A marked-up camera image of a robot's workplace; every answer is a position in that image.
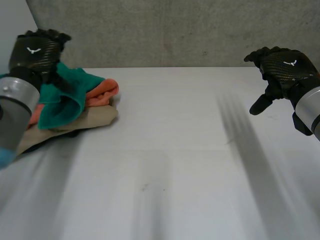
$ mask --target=green towel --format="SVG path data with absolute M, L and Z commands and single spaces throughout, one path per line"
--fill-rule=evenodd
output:
M 44 104 L 38 128 L 52 129 L 71 123 L 85 108 L 86 93 L 98 86 L 104 78 L 86 73 L 82 68 L 69 69 L 63 63 L 57 73 L 73 86 L 72 94 L 62 92 L 53 84 L 43 84 L 39 103 Z

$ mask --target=gray concrete wall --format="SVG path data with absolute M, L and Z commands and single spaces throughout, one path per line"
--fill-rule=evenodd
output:
M 9 71 L 9 59 L 17 36 L 36 29 L 25 0 L 0 0 L 0 75 Z
M 71 67 L 251 66 L 280 46 L 320 68 L 318 0 L 27 0 L 39 28 L 73 37 Z

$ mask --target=white tabletop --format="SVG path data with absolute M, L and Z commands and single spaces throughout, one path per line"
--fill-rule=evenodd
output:
M 86 71 L 119 83 L 119 119 L 1 172 L 1 240 L 320 239 L 320 145 L 295 130 L 289 101 L 249 116 L 279 190 L 263 199 L 279 205 L 257 202 L 231 151 L 216 96 L 249 109 L 267 86 L 259 70 Z

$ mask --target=silver cylindrical wrist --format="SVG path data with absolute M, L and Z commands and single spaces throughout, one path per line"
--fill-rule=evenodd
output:
M 30 112 L 36 108 L 40 93 L 29 82 L 16 77 L 0 79 L 0 97 L 16 100 L 29 108 Z

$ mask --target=pile of clothes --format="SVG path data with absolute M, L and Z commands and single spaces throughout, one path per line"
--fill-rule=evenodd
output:
M 76 137 L 85 129 L 109 125 L 118 116 L 112 97 L 119 92 L 113 79 L 86 73 L 82 68 L 70 69 L 63 63 L 58 74 L 73 86 L 65 93 L 53 84 L 43 84 L 38 105 L 16 154 L 32 152 L 58 136 Z

